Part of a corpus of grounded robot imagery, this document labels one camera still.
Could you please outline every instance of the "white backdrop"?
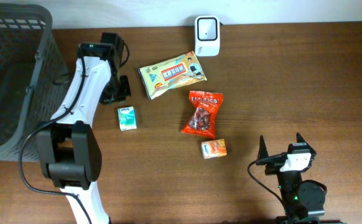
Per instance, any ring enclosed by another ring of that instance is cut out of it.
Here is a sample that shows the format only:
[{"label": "white backdrop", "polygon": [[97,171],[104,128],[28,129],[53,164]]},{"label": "white backdrop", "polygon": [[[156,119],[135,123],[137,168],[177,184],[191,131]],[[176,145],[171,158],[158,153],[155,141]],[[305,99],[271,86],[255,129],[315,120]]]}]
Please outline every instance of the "white backdrop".
[{"label": "white backdrop", "polygon": [[223,24],[362,21],[362,0],[0,0],[39,4],[54,29],[192,26],[213,14]]}]

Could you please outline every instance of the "small orange package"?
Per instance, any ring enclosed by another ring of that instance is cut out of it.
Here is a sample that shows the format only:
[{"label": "small orange package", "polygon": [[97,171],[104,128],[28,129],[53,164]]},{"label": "small orange package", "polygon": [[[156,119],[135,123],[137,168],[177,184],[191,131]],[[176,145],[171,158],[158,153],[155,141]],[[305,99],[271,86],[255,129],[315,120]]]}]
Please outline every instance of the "small orange package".
[{"label": "small orange package", "polygon": [[224,139],[202,142],[202,154],[205,159],[226,156]]},{"label": "small orange package", "polygon": [[223,103],[223,94],[190,91],[189,100],[196,108],[196,111],[185,125],[182,132],[214,139],[214,122],[218,109]]}]

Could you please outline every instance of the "gray plastic bin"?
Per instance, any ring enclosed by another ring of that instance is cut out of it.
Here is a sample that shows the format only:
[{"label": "gray plastic bin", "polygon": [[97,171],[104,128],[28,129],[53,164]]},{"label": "gray plastic bin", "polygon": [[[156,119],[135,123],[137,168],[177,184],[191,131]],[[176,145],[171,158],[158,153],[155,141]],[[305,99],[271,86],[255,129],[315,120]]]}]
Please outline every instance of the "gray plastic bin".
[{"label": "gray plastic bin", "polygon": [[[0,4],[0,160],[15,161],[24,138],[60,106],[68,85],[53,85],[67,67],[42,6]],[[39,159],[32,140],[25,161]]]}]

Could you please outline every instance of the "wooden table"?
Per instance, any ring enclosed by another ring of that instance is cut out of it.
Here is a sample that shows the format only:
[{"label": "wooden table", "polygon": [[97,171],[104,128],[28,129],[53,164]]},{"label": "wooden table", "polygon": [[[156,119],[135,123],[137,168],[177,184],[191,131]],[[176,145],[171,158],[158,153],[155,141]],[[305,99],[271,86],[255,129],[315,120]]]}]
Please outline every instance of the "wooden table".
[{"label": "wooden table", "polygon": [[[137,67],[193,50],[193,27],[55,30],[70,68],[77,43],[117,32],[128,43],[132,97],[99,106],[93,130],[103,155],[101,199],[115,223],[221,223],[273,219],[280,203],[246,172],[259,136],[270,154],[300,132],[318,155],[303,179],[328,187],[325,219],[362,223],[362,22],[221,27],[221,50],[199,61],[208,82],[150,101]],[[224,93],[216,137],[229,155],[204,160],[205,138],[180,130],[194,112],[190,90]],[[119,130],[116,109],[133,106],[138,129]],[[36,187],[54,190],[38,163],[25,165]],[[253,174],[279,191],[276,176]],[[0,162],[0,223],[74,223],[64,197],[33,193],[15,162]]]}]

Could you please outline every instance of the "red snack bag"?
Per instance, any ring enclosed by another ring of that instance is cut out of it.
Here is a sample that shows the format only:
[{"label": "red snack bag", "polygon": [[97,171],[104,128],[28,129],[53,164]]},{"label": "red snack bag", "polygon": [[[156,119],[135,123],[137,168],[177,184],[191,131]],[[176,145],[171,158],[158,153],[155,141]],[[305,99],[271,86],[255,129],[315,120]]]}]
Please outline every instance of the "red snack bag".
[{"label": "red snack bag", "polygon": [[185,125],[182,132],[214,139],[214,122],[217,111],[223,103],[223,94],[190,91],[189,100],[196,108],[196,111]]}]

